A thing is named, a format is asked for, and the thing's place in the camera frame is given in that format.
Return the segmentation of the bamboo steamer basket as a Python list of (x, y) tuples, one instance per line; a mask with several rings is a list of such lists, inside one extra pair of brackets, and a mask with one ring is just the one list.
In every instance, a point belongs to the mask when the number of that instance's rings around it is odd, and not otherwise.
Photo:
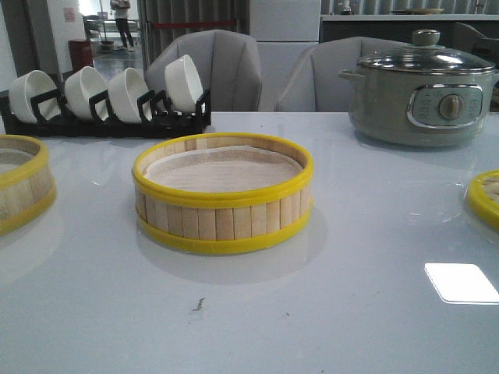
[(48, 148), (30, 136), (2, 135), (1, 149), (16, 149), (34, 157), (1, 174), (1, 234), (5, 235), (40, 216), (54, 202), (55, 179)]
[[(223, 146), (278, 152), (303, 169), (286, 182), (243, 192), (187, 192), (145, 177), (146, 168), (163, 157)], [(145, 150), (134, 162), (138, 221), (156, 241), (187, 252), (225, 255), (265, 249), (306, 226), (313, 205), (312, 177), (310, 153), (277, 136), (219, 132), (171, 139)]]

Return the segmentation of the yellow woven steamer lid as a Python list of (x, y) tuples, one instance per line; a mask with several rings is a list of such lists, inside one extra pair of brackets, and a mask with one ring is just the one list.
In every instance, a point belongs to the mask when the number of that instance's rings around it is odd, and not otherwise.
[(481, 221), (498, 231), (498, 170), (475, 176), (469, 183), (466, 201)]

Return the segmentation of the white steamer liner cloth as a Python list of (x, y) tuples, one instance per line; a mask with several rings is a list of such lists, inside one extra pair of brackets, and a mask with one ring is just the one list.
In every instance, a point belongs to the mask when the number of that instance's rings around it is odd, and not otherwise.
[(163, 157), (145, 177), (187, 192), (243, 192), (286, 182), (303, 167), (284, 154), (252, 146), (223, 146)]

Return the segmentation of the black dish rack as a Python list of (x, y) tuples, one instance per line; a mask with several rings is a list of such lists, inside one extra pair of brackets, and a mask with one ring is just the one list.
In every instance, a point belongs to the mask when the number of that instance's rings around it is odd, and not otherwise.
[[(57, 101), (62, 113), (46, 119), (41, 115), (40, 108), (50, 99)], [(90, 97), (92, 120), (86, 122), (69, 110), (61, 90), (55, 88), (31, 100), (36, 122), (30, 124), (16, 118), (9, 107), (8, 92), (1, 92), (4, 127), (11, 135), (171, 139), (201, 134), (211, 124), (211, 92), (208, 89), (196, 101), (193, 114), (174, 111), (171, 98), (163, 90), (157, 93), (149, 90), (137, 99), (137, 103), (140, 121), (134, 124), (122, 122), (114, 113), (105, 90)]]

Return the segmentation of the white bowl right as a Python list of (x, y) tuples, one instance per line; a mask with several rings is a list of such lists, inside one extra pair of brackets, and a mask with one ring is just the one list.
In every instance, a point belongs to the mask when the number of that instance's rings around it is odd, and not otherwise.
[(165, 67), (165, 84), (177, 111), (194, 113), (203, 93), (197, 68), (189, 55), (183, 55)]

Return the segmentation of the white bowl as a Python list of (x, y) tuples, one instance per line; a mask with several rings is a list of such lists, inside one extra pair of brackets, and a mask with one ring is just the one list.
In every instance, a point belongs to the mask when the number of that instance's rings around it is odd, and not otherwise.
[(107, 90), (102, 75), (91, 66), (85, 66), (65, 82), (65, 97), (71, 112), (79, 119), (93, 121), (89, 98)]
[(165, 84), (177, 111), (194, 113), (203, 93), (197, 68), (189, 55), (183, 55), (165, 67)]
[(108, 81), (108, 96), (115, 115), (125, 123), (141, 123), (137, 99), (150, 90), (134, 68), (127, 68)]
[(9, 88), (9, 106), (12, 113), (25, 123), (35, 124), (30, 99), (39, 94), (56, 89), (52, 78), (41, 70), (33, 70), (15, 79)]

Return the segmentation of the grey chair right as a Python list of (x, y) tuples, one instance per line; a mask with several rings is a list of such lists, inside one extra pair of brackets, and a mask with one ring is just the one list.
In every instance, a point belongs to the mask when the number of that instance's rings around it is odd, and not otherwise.
[(306, 49), (288, 74), (275, 102), (279, 112), (347, 112), (352, 84), (339, 77), (360, 58), (402, 46), (401, 41), (348, 37)]

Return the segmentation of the grey chair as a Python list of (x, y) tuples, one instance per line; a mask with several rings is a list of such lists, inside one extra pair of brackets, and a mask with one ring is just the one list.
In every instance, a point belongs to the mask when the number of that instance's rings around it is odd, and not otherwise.
[(183, 55), (193, 60), (213, 111), (257, 111), (262, 67), (257, 41), (228, 30), (208, 30), (176, 38), (150, 64), (144, 79), (154, 91), (166, 88), (165, 67)]
[(275, 102), (279, 112), (347, 112), (352, 84), (339, 77), (360, 58), (402, 46), (401, 41), (348, 37), (306, 49), (288, 74)]

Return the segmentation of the grey chair left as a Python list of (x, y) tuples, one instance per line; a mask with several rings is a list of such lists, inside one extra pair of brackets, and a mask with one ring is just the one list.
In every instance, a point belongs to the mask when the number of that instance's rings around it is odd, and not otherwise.
[(166, 88), (165, 67), (183, 55), (193, 60), (213, 111), (257, 111), (262, 67), (257, 41), (228, 30), (208, 30), (176, 38), (150, 64), (144, 79), (154, 91)]

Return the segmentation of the white cabinet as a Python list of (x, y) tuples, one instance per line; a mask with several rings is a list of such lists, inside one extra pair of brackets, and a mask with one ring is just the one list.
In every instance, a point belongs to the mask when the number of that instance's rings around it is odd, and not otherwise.
[(249, 35), (262, 65), (260, 111), (273, 111), (289, 72), (303, 51), (319, 41), (320, 1), (251, 1)]

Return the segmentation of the grey electric cooking pot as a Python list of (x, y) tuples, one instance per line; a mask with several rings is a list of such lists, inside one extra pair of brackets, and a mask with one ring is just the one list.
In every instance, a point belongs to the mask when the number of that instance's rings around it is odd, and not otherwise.
[(498, 72), (443, 74), (356, 67), (350, 122), (365, 136), (408, 146), (468, 143), (482, 131)]

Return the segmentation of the red bin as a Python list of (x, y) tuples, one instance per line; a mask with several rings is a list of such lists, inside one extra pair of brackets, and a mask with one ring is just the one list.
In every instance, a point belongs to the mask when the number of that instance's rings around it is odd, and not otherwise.
[(74, 72), (78, 72), (85, 66), (93, 67), (93, 55), (91, 43), (86, 39), (75, 39), (68, 41), (69, 54)]

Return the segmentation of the glass pot lid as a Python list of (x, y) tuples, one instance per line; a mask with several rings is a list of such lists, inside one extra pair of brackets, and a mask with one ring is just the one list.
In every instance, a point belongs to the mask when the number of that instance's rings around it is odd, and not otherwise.
[(495, 64), (471, 53), (439, 45), (440, 32), (423, 29), (412, 32), (412, 43), (379, 51), (359, 59), (363, 68), (392, 72), (429, 74), (485, 74)]

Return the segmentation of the person in background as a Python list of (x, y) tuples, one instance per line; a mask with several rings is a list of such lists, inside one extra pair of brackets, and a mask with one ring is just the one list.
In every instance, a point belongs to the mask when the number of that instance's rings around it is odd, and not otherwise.
[(134, 51), (133, 37), (129, 31), (128, 24), (130, 2), (127, 0), (111, 0), (110, 8), (114, 12), (115, 24), (122, 41), (122, 46), (128, 51)]

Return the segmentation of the white bowl far left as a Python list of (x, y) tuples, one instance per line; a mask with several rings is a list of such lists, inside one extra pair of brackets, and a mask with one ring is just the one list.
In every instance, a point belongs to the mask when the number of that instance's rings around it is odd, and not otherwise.
[(25, 123), (35, 124), (30, 99), (39, 94), (56, 89), (52, 78), (41, 70), (33, 70), (15, 79), (9, 88), (9, 106), (12, 113)]

